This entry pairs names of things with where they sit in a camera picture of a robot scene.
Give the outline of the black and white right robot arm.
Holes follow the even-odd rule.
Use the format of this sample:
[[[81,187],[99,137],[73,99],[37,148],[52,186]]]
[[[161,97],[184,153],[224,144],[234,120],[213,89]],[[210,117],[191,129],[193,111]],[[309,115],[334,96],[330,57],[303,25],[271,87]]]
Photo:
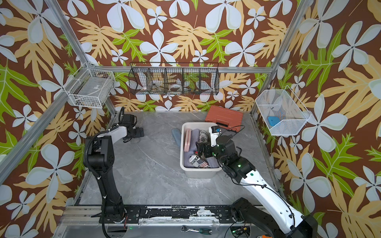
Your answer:
[[[280,196],[261,176],[255,166],[241,156],[232,136],[220,135],[211,142],[196,142],[197,155],[217,160],[232,182],[246,188],[266,209],[262,211],[240,198],[232,206],[235,221],[257,226],[272,238],[315,238],[318,222],[312,215],[303,215]]]

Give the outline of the pink glasses case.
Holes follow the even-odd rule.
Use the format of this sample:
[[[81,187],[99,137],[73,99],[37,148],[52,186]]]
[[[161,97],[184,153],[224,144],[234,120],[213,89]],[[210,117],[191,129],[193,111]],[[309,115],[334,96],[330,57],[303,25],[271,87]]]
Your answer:
[[[185,130],[184,152],[189,152],[191,144],[191,129]]]

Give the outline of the lilac fabric glasses case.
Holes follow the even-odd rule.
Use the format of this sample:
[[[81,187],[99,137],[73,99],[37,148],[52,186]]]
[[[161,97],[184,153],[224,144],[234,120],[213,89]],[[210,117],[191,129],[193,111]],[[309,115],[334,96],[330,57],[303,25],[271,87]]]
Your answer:
[[[191,131],[191,136],[190,136],[190,151],[194,152],[197,150],[196,143],[199,142],[199,134],[200,130],[199,129],[194,129]]]

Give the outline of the flag newspaper glasses case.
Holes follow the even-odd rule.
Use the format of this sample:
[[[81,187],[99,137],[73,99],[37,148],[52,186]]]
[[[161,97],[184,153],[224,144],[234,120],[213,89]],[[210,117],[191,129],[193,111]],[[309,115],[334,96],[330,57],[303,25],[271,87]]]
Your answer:
[[[198,155],[195,155],[195,154],[193,154],[189,158],[189,163],[190,163],[190,165],[192,165],[195,168],[200,168],[200,169],[210,168],[210,166],[206,160],[202,159],[201,157],[199,157]]]

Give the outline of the purple fabric glasses case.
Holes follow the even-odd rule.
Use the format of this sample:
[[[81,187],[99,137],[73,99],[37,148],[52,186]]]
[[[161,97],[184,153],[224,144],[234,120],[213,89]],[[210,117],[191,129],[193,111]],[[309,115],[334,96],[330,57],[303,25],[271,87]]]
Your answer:
[[[212,169],[216,169],[216,168],[219,168],[219,167],[220,167],[220,165],[219,165],[217,159],[214,158],[214,157],[206,158],[206,161],[207,161],[209,167],[212,168]]]

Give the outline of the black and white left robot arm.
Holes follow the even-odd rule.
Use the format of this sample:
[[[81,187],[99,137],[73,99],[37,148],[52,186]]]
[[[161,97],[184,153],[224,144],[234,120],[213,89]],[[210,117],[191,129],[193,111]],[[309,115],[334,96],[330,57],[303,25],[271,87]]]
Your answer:
[[[144,129],[136,126],[135,115],[120,112],[118,122],[106,130],[88,138],[85,143],[83,163],[96,178],[102,197],[101,221],[122,223],[126,210],[113,175],[115,162],[114,143],[124,143],[144,136]]]

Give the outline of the cream plastic storage box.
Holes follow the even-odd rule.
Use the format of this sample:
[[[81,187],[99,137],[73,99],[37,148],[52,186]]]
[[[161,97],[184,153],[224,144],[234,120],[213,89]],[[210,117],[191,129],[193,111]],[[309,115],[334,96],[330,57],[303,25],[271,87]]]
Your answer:
[[[211,126],[217,126],[215,123],[209,123],[209,122],[189,122],[184,123],[182,125],[182,139],[181,139],[181,148],[180,148],[180,167],[185,172],[185,175],[188,178],[192,179],[211,179],[213,178],[218,172],[222,171],[222,168],[208,168],[208,169],[200,169],[200,168],[185,168],[184,167],[184,141],[185,141],[185,130],[186,129],[200,129],[200,130],[206,130],[208,131]]]

